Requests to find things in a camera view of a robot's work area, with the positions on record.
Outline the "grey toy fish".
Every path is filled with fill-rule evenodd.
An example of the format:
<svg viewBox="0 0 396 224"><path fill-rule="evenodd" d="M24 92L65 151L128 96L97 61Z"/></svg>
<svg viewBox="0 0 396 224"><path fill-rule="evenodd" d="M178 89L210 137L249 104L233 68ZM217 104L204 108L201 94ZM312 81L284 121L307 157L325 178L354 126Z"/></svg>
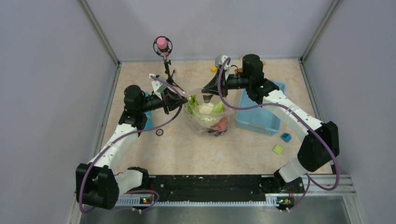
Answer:
<svg viewBox="0 0 396 224"><path fill-rule="evenodd" d="M202 97L203 97L204 103L208 104L211 102L213 95L203 95Z"/></svg>

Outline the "white cauliflower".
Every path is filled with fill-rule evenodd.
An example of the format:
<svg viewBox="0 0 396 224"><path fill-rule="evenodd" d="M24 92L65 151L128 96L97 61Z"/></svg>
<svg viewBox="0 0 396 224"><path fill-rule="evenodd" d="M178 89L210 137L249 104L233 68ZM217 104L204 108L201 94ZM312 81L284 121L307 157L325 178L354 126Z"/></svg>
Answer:
<svg viewBox="0 0 396 224"><path fill-rule="evenodd" d="M199 112L194 117L201 126L212 127L224 117L224 110L223 102L217 104L202 103L199 105Z"/></svg>

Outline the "clear zip top bag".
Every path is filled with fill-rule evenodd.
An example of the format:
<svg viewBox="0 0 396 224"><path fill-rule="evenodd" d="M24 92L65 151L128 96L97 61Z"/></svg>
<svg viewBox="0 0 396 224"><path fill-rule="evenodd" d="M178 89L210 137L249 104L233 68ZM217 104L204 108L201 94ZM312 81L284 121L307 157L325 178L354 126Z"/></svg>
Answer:
<svg viewBox="0 0 396 224"><path fill-rule="evenodd" d="M184 111L188 124L201 135L221 136L228 130L232 109L219 96L195 89L186 93Z"/></svg>

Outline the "red tomato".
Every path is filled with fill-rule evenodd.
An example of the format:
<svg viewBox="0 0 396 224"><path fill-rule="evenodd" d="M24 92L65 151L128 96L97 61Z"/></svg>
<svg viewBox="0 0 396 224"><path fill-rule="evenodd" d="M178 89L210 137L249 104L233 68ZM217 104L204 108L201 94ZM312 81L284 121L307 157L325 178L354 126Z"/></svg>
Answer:
<svg viewBox="0 0 396 224"><path fill-rule="evenodd" d="M226 130L228 127L228 119L227 117L223 117L218 123L212 126L212 129L222 132Z"/></svg>

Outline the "black grape bunch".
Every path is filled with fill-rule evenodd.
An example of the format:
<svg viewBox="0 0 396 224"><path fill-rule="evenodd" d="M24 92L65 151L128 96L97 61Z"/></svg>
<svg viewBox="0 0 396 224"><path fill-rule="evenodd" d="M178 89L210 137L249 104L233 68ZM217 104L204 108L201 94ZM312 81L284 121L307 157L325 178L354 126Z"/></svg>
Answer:
<svg viewBox="0 0 396 224"><path fill-rule="evenodd" d="M224 129L224 130L215 130L215 129L208 129L208 130L207 130L207 133L208 133L209 135L213 135L213 136L215 136L215 137L221 136L221 135L223 135L223 134L226 133L226 132L227 132L227 128Z"/></svg>

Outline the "light blue plastic basket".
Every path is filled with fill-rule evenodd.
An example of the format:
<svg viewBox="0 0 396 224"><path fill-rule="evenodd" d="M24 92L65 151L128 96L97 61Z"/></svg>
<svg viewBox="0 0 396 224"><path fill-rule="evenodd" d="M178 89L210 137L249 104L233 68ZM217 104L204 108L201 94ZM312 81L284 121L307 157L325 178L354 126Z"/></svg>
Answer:
<svg viewBox="0 0 396 224"><path fill-rule="evenodd" d="M272 80L282 92L285 92L285 83ZM249 107L257 105L252 101L246 90L243 90L238 107ZM257 133L273 136L280 131L281 121L272 112L263 107L257 107L250 110L237 110L236 113L236 126L254 131Z"/></svg>

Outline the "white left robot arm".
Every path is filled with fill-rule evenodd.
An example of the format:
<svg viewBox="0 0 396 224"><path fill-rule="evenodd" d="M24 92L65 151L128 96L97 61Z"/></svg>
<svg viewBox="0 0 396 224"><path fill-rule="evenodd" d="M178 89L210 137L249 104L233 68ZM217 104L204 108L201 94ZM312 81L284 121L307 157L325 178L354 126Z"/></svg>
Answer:
<svg viewBox="0 0 396 224"><path fill-rule="evenodd" d="M188 98L180 94L174 86L159 75L150 74L153 92L146 95L137 85L124 90L124 109L118 125L109 141L88 163L81 163L76 169L76 201L82 213L87 213L85 205L92 208L112 209L119 196L135 189L144 193L149 189L148 173L142 168L132 168L121 174L116 168L127 150L140 134L169 124L181 112ZM166 114L177 109L167 122L146 128L147 112L163 109Z"/></svg>

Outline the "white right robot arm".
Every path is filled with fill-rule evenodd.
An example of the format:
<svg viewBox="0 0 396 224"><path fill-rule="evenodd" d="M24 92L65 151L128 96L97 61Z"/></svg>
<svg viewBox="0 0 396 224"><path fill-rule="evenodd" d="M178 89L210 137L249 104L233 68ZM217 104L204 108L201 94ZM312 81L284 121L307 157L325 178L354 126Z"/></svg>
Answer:
<svg viewBox="0 0 396 224"><path fill-rule="evenodd" d="M263 62L258 55L248 54L242 58L242 71L232 74L231 59L226 55L215 58L216 72L202 93L228 95L229 90L244 89L256 105L265 107L286 124L300 139L302 145L296 158L274 173L274 187L287 192L293 181L309 172L314 172L330 161L336 165L339 155L339 134L335 123L327 123L312 117L288 99L271 80L265 78Z"/></svg>

